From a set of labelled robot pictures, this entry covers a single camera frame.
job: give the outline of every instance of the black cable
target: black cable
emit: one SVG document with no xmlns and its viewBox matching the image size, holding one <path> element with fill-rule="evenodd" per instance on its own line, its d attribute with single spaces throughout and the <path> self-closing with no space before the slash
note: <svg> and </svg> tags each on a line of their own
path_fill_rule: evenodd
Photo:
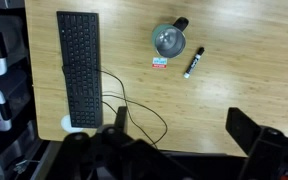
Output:
<svg viewBox="0 0 288 180">
<path fill-rule="evenodd" d="M 113 112 L 115 112 L 115 114 L 117 114 L 117 112 L 114 110 L 114 108 L 111 105 L 109 105 L 107 102 L 102 101 L 102 103 L 106 104 L 109 108 L 112 109 Z"/>
<path fill-rule="evenodd" d="M 143 107 L 143 108 L 151 111 L 151 112 L 154 113 L 158 118 L 160 118 L 160 120 L 161 120 L 161 121 L 164 123 L 164 125 L 165 125 L 165 131 L 164 131 L 163 135 L 162 135 L 157 141 L 154 142 L 154 144 L 158 143 L 158 142 L 159 142 L 160 140 L 162 140 L 163 137 L 166 135 L 166 133 L 167 133 L 167 131 L 168 131 L 167 123 L 166 123 L 165 120 L 164 120 L 159 114 L 157 114 L 157 112 L 155 112 L 154 110 L 152 110 L 152 109 L 150 109 L 149 107 L 144 106 L 144 105 L 142 105 L 142 104 L 140 104 L 140 103 L 137 103 L 137 102 L 134 102 L 134 101 L 130 101 L 130 100 L 128 100 L 128 99 L 124 99 L 124 98 L 121 98 L 121 97 L 118 97 L 118 96 L 115 96 L 115 95 L 102 95 L 102 96 L 110 96 L 110 97 L 114 97 L 114 98 L 126 100 L 126 101 L 129 102 L 129 103 L 136 104 L 136 105 L 138 105 L 138 106 L 141 106 L 141 107 Z"/>
<path fill-rule="evenodd" d="M 125 88 L 124 88 L 123 82 L 122 82 L 118 77 L 114 76 L 114 75 L 111 74 L 111 73 L 108 73 L 108 72 L 105 72 L 105 71 L 102 71 L 102 70 L 99 70 L 99 69 L 98 69 L 98 71 L 99 71 L 99 72 L 102 72 L 102 73 L 105 73 L 105 74 L 107 74 L 107 75 L 110 75 L 110 76 L 112 76 L 113 78 L 115 78 L 116 80 L 118 80 L 118 81 L 120 82 L 120 84 L 121 84 L 121 86 L 122 86 L 122 90 L 123 90 L 123 96 L 124 96 L 124 99 L 125 99 L 125 100 L 124 100 L 124 101 L 125 101 L 125 105 L 126 105 L 126 107 L 127 107 L 127 113 L 128 113 L 128 116 L 130 117 L 131 122 L 132 122 L 138 129 L 140 129 L 140 130 L 143 132 L 143 134 L 153 143 L 153 146 L 154 146 L 156 149 L 158 149 L 157 146 L 156 146 L 156 144 L 155 144 L 155 142 L 152 140 L 152 138 L 151 138 L 139 125 L 137 125 L 137 124 L 133 121 L 133 118 L 132 118 L 132 116 L 131 116 L 130 110 L 129 110 L 129 108 L 128 108 L 128 104 L 127 104 L 127 100 L 126 100 L 126 94 L 125 94 Z"/>
</svg>

